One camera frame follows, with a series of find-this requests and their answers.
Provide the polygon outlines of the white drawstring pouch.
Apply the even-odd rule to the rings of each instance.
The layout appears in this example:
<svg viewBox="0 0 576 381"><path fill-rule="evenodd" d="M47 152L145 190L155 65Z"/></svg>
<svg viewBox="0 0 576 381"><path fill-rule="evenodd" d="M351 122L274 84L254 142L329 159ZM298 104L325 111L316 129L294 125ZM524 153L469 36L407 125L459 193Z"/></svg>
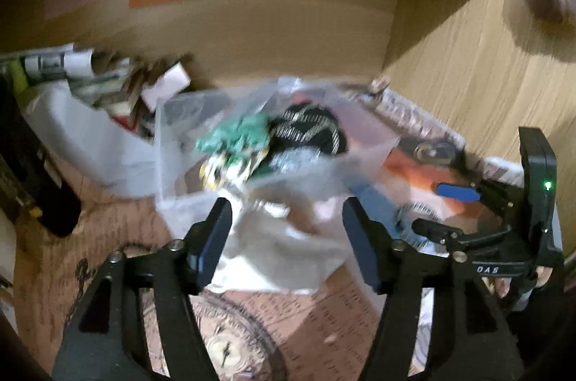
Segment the white drawstring pouch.
<svg viewBox="0 0 576 381"><path fill-rule="evenodd" d="M345 264L337 239L298 230L283 203L250 201L236 190L218 190L230 202L232 226L207 288L227 291L316 293Z"/></svg>

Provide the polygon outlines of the black cap with striped trim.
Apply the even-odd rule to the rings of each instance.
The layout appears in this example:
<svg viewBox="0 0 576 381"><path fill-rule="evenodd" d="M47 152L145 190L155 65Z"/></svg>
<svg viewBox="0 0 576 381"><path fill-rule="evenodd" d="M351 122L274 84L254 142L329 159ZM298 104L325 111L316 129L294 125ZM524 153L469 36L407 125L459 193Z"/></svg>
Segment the black cap with striped trim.
<svg viewBox="0 0 576 381"><path fill-rule="evenodd" d="M317 148L333 157L348 150L347 136L334 113L326 106L312 102L293 104L269 120L270 144L273 153L298 148Z"/></svg>

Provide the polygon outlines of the green knitted cloth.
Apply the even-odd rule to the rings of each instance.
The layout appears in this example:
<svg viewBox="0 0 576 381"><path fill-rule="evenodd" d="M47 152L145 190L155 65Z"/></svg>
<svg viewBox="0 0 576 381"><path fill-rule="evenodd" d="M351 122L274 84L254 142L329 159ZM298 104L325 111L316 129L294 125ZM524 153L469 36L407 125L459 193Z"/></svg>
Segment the green knitted cloth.
<svg viewBox="0 0 576 381"><path fill-rule="evenodd" d="M211 157L221 157L226 165L249 161L269 152L269 116L264 113L220 122L196 140L195 149Z"/></svg>

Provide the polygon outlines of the black round gadget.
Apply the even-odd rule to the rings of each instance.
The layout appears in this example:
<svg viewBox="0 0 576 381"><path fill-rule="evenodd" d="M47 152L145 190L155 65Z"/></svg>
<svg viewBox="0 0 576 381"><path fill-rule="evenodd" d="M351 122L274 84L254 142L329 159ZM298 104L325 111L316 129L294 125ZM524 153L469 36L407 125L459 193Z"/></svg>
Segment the black round gadget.
<svg viewBox="0 0 576 381"><path fill-rule="evenodd" d="M448 167L455 165L462 157L462 150L446 140L424 140L405 138L399 147L420 165Z"/></svg>

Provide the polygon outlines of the dark glass bottle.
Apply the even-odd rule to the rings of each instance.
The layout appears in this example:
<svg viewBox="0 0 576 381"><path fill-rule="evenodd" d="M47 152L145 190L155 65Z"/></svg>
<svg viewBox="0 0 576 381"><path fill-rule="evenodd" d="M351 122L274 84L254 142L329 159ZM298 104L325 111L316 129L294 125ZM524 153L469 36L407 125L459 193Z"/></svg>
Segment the dark glass bottle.
<svg viewBox="0 0 576 381"><path fill-rule="evenodd" d="M82 205L28 125L6 80L1 81L1 165L15 185L15 201L52 235L69 236Z"/></svg>

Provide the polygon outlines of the clear plastic storage box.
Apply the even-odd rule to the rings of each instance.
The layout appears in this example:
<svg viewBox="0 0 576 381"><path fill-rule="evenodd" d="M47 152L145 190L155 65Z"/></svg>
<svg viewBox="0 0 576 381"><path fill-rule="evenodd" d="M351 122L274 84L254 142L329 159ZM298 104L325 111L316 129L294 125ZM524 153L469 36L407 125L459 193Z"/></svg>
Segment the clear plastic storage box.
<svg viewBox="0 0 576 381"><path fill-rule="evenodd" d="M326 201L374 182L398 134L334 82L281 78L177 95L155 114L155 205L181 232L218 196Z"/></svg>

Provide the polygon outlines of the white plastic bag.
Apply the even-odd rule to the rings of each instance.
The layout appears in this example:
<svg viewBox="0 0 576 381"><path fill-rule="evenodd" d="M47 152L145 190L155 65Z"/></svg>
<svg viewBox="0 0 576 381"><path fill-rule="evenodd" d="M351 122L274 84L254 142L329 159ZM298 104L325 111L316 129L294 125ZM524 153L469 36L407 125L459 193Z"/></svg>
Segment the white plastic bag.
<svg viewBox="0 0 576 381"><path fill-rule="evenodd" d="M22 115L51 152L111 194L154 194L151 143L78 101L63 82L40 85L30 94Z"/></svg>

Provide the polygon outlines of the floral patterned cloth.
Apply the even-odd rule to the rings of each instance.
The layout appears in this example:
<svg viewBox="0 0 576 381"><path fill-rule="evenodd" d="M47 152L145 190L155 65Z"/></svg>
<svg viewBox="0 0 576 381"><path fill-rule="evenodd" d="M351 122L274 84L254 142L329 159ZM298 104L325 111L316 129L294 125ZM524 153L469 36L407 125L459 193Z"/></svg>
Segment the floral patterned cloth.
<svg viewBox="0 0 576 381"><path fill-rule="evenodd" d="M217 190L226 186L240 187L260 166L267 149L247 156L240 154L213 154L199 169L199 178L205 189Z"/></svg>

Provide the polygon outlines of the small white box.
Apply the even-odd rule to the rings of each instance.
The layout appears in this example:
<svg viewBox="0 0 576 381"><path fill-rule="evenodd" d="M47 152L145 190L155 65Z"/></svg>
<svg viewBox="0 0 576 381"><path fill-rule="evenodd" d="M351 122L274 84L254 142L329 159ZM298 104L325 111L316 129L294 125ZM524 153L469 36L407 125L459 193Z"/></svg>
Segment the small white box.
<svg viewBox="0 0 576 381"><path fill-rule="evenodd" d="M152 85L141 90L141 99L148 110L153 112L159 101L168 100L190 85L190 78L181 62L170 67Z"/></svg>

